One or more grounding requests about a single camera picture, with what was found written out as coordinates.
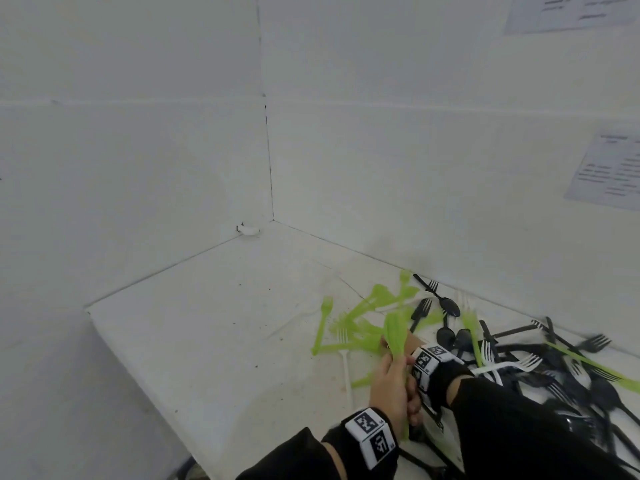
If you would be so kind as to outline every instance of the black sleeve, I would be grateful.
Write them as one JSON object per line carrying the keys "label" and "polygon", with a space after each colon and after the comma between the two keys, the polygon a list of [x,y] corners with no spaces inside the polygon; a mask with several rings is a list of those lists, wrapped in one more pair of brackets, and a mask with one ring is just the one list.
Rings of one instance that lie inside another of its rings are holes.
{"label": "black sleeve", "polygon": [[326,450],[309,428],[304,428],[245,470],[237,480],[263,479],[340,480],[338,470]]}
{"label": "black sleeve", "polygon": [[596,445],[565,429],[553,412],[492,382],[462,380],[451,410],[471,480],[485,478],[488,468],[492,478],[505,479],[635,478]]}

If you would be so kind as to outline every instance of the paper sign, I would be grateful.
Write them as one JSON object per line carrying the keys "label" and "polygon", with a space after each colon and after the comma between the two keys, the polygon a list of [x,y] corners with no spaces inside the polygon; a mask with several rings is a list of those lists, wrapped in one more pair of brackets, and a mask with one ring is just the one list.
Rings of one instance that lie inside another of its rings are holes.
{"label": "paper sign", "polygon": [[633,22],[639,0],[513,0],[507,33],[583,29]]}
{"label": "paper sign", "polygon": [[640,130],[597,135],[564,197],[640,210]]}

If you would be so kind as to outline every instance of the left hand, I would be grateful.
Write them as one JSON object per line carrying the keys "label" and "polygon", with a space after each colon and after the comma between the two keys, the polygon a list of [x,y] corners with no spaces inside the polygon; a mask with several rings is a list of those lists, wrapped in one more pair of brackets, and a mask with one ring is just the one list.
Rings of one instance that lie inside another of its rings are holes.
{"label": "left hand", "polygon": [[402,356],[393,360],[391,354],[387,354],[373,373],[369,405],[387,415],[396,438],[402,437],[406,419],[412,425],[421,421],[422,402],[416,382],[414,377],[406,374],[406,366],[414,363],[413,357]]}

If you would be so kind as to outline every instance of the white wall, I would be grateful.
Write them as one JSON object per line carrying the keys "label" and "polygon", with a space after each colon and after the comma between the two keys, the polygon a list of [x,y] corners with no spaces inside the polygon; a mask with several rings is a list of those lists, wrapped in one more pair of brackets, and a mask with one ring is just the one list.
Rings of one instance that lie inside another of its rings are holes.
{"label": "white wall", "polygon": [[259,53],[256,0],[0,0],[6,475],[187,456],[80,310],[272,220]]}
{"label": "white wall", "polygon": [[260,0],[275,218],[640,353],[640,214],[563,198],[640,127],[640,22],[505,36],[510,3]]}

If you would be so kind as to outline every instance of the sheet of paper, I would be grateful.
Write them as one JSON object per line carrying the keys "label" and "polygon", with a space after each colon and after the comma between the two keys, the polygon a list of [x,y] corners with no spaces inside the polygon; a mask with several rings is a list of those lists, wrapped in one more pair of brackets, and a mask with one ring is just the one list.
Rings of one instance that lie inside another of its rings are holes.
{"label": "sheet of paper", "polygon": [[507,33],[583,29],[633,22],[639,0],[513,0]]}
{"label": "sheet of paper", "polygon": [[640,130],[594,137],[564,197],[640,210]]}

